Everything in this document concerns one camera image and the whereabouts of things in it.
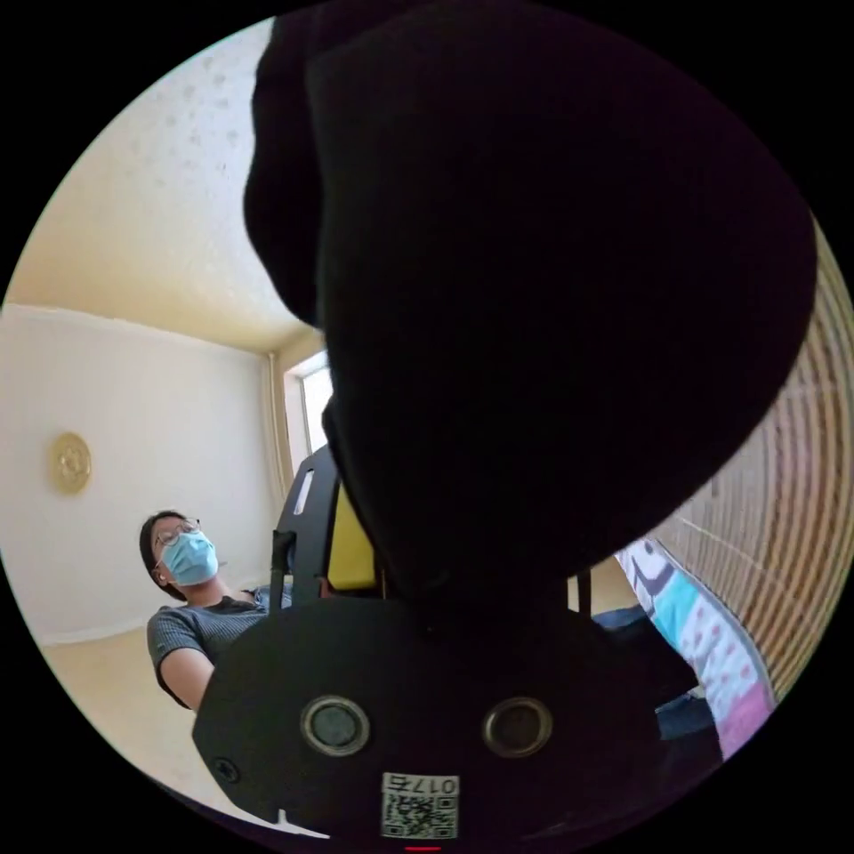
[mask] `colorful blanket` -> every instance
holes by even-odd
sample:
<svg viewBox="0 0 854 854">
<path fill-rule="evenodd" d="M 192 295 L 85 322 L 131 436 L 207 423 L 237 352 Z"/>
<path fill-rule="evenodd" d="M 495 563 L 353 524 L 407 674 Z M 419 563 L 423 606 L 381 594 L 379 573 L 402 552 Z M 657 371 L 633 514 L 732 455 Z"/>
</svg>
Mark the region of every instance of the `colorful blanket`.
<svg viewBox="0 0 854 854">
<path fill-rule="evenodd" d="M 774 708 L 768 673 L 753 641 L 659 543 L 638 540 L 616 559 L 649 619 L 697 674 L 728 759 Z"/>
</svg>

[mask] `textured ceiling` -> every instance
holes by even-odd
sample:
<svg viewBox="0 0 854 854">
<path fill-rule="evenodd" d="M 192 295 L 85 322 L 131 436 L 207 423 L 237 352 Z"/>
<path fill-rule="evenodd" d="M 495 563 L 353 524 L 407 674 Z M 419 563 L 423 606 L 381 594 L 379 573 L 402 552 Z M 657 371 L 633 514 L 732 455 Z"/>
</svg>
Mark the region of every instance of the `textured ceiling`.
<svg viewBox="0 0 854 854">
<path fill-rule="evenodd" d="M 12 302 L 265 352 L 304 327 L 246 236 L 250 100 L 264 21 L 152 85 L 84 152 L 38 221 Z"/>
</svg>

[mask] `label sticker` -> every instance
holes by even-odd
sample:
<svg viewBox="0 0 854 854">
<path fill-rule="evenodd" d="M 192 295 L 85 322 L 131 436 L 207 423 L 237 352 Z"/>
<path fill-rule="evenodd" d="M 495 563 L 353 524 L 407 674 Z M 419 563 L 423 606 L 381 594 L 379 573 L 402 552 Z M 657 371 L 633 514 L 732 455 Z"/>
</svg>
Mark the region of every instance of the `label sticker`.
<svg viewBox="0 0 854 854">
<path fill-rule="evenodd" d="M 389 839 L 456 839 L 460 778 L 383 774 L 383 830 Z"/>
</svg>

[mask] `gray striped shirt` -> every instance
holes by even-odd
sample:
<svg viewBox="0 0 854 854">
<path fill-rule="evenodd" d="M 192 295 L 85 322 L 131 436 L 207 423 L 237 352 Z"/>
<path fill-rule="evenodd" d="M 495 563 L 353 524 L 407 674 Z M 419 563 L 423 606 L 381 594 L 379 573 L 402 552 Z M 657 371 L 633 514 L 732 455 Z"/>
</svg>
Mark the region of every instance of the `gray striped shirt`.
<svg viewBox="0 0 854 854">
<path fill-rule="evenodd" d="M 291 605 L 291 587 L 286 584 L 282 593 L 282 608 Z M 197 649 L 216 666 L 226 649 L 246 629 L 265 618 L 270 610 L 270 586 L 246 591 L 254 602 L 235 601 L 226 596 L 209 608 L 164 605 L 148 624 L 149 655 L 157 675 L 157 684 L 179 705 L 188 708 L 163 681 L 160 665 L 176 649 Z"/>
</svg>

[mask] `blue surgical mask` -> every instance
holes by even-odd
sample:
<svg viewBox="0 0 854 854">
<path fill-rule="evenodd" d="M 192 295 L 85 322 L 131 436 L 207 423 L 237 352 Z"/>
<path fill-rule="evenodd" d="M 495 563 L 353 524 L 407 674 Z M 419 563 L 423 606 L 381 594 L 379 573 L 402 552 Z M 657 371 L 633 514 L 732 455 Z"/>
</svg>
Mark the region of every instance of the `blue surgical mask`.
<svg viewBox="0 0 854 854">
<path fill-rule="evenodd" d="M 180 587 L 192 587 L 210 581 L 219 568 L 214 544 L 201 532 L 183 532 L 164 546 L 160 559 Z"/>
</svg>

